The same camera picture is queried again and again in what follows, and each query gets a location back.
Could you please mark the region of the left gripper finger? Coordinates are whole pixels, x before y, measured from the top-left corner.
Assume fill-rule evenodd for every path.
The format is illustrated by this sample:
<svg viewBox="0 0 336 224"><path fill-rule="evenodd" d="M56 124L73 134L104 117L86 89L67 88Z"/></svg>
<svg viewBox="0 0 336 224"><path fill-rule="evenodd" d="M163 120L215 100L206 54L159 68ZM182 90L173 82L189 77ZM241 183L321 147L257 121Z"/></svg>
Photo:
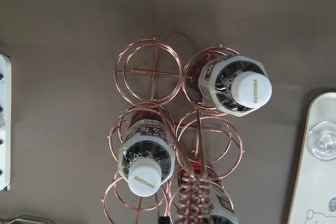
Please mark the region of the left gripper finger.
<svg viewBox="0 0 336 224"><path fill-rule="evenodd" d="M160 216L158 219L158 224L170 224L169 216Z"/></svg>

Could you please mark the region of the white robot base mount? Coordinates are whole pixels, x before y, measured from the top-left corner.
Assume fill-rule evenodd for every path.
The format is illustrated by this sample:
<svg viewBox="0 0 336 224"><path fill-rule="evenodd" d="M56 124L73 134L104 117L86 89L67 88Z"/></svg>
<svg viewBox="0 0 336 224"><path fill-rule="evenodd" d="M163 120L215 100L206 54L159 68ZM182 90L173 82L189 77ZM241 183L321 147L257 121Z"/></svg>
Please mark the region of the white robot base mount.
<svg viewBox="0 0 336 224"><path fill-rule="evenodd" d="M11 59L1 54L1 190L10 191L11 171Z"/></svg>

